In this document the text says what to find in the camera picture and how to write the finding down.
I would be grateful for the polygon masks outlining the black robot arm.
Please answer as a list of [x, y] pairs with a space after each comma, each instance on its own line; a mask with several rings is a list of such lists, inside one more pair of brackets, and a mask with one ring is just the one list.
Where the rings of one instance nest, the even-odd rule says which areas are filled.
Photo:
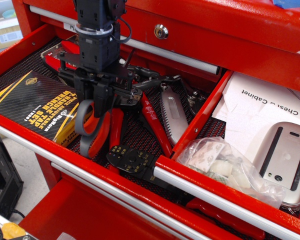
[[76, 0], [75, 31], [79, 53], [59, 54], [59, 76], [73, 82], [79, 102], [91, 100], [94, 116], [100, 118], [111, 109], [114, 97], [134, 99], [134, 73], [120, 64], [124, 0]]

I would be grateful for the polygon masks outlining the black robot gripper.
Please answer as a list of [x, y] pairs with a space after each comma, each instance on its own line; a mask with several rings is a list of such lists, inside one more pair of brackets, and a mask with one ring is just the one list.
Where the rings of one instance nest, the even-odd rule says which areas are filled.
[[77, 31], [79, 54], [59, 53], [58, 75], [75, 88], [78, 101], [94, 101], [94, 116], [102, 117], [114, 95], [133, 95], [134, 74], [120, 63], [119, 29]]

